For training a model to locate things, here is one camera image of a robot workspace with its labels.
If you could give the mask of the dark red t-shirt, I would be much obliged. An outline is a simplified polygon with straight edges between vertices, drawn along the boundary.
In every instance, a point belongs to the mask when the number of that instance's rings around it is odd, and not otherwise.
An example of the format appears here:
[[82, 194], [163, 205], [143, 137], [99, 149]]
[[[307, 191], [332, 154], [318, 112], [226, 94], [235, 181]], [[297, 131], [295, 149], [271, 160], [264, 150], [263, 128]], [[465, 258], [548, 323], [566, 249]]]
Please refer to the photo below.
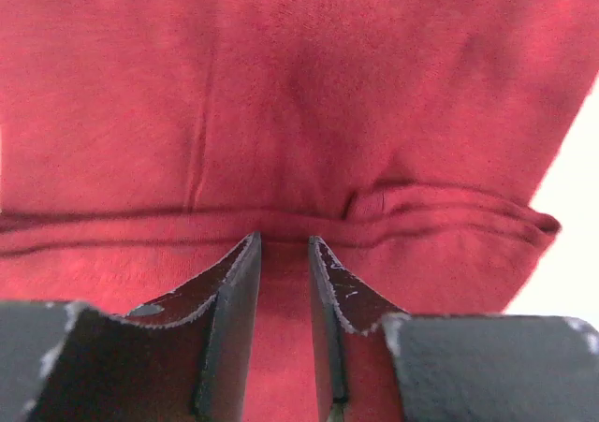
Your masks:
[[314, 421], [308, 239], [503, 310], [597, 48], [598, 0], [1, 0], [1, 296], [125, 313], [259, 232], [243, 417]]

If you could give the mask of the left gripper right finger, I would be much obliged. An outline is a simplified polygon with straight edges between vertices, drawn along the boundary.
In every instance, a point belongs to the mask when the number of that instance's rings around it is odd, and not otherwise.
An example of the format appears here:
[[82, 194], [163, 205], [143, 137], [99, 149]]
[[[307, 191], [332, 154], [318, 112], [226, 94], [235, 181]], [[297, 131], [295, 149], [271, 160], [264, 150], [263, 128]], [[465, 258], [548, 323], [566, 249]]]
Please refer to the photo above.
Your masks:
[[594, 421], [598, 333], [565, 316], [410, 314], [309, 242], [322, 421]]

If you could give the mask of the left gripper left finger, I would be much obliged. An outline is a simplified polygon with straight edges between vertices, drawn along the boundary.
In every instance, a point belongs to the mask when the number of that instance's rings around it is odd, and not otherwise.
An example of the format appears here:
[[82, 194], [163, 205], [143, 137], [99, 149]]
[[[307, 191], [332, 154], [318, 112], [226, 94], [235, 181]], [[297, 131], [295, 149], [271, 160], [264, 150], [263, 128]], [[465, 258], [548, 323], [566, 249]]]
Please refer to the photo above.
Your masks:
[[3, 301], [5, 421], [239, 421], [261, 238], [124, 316], [79, 301]]

